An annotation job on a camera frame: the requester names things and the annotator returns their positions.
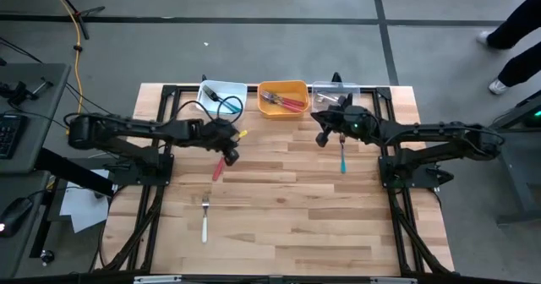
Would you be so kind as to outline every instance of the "wooden table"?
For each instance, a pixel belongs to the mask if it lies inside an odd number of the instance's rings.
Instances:
[[[156,119],[162,86],[141,85],[135,118]],[[391,92],[397,122],[419,122],[413,88],[391,87]],[[183,93],[181,103],[195,96]],[[371,98],[365,95],[356,97],[354,103],[373,109]],[[201,113],[189,105],[179,118],[201,117]],[[314,141],[320,127],[308,112],[297,120],[264,119],[253,93],[238,129],[249,131],[239,142],[240,158],[233,167],[225,168],[217,182],[211,177],[219,154],[198,148],[173,149],[175,167],[161,208],[153,273],[400,274],[389,201],[376,167],[377,146],[347,139],[347,173],[341,174],[337,134],[320,148]],[[133,142],[150,143],[147,139]],[[424,144],[405,146],[418,149]],[[426,190],[411,191],[420,236],[440,262],[453,270],[436,198]],[[134,230],[140,193],[139,186],[125,188],[112,203],[103,238],[106,262]],[[201,242],[203,194],[210,194],[207,244]],[[413,268],[409,238],[404,241]],[[139,262],[145,244],[146,235]]]

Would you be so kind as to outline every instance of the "orange container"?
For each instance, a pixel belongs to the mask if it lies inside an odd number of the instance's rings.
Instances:
[[[285,107],[277,104],[269,103],[261,98],[261,91],[266,90],[270,93],[279,95],[280,97],[294,99],[304,102],[302,112],[289,111]],[[302,80],[287,80],[287,81],[265,81],[261,82],[257,87],[257,106],[263,113],[263,117],[267,118],[294,118],[301,117],[309,107],[308,87]]]

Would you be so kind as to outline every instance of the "white tray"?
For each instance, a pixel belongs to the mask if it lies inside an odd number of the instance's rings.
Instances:
[[[210,87],[210,89],[213,90],[222,99],[225,99],[229,96],[237,97],[238,99],[240,99],[240,101],[243,102],[243,106],[246,107],[246,99],[248,95],[247,85],[234,82],[205,80],[201,82],[201,85],[199,86],[199,92],[197,93],[197,101],[201,103],[209,113],[217,113],[220,102],[212,101],[209,96],[204,93],[203,85]],[[231,103],[235,107],[240,108],[237,99],[230,98],[227,99],[227,102]],[[203,108],[201,108],[200,105],[197,105],[197,108],[203,111]],[[220,114],[232,114],[232,111],[222,104],[220,108]]]

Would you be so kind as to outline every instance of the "black pants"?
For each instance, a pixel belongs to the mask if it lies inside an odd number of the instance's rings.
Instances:
[[[541,0],[526,0],[504,24],[487,38],[489,46],[510,49],[524,36],[541,27]],[[507,86],[526,82],[541,70],[541,42],[512,58],[498,79]]]

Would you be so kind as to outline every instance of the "red handle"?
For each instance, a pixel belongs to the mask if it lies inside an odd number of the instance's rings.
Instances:
[[[214,174],[212,174],[212,181],[215,182],[218,180],[221,174],[221,169],[223,169],[223,165],[226,163],[226,160],[222,157],[220,159],[220,162],[218,162],[218,166],[216,166],[216,169],[214,170]]]
[[[290,98],[281,98],[281,100],[284,102],[284,103],[287,103],[289,105],[292,105],[292,106],[299,106],[299,107],[304,107],[304,102],[302,101],[296,101],[294,99],[290,99]]]
[[[299,109],[298,107],[292,106],[292,105],[290,105],[290,104],[288,104],[288,103],[283,103],[283,102],[282,102],[280,105],[281,105],[282,107],[285,107],[285,108],[286,108],[287,110],[289,110],[289,111],[293,111],[293,112],[302,112],[302,111],[303,111],[302,109]]]

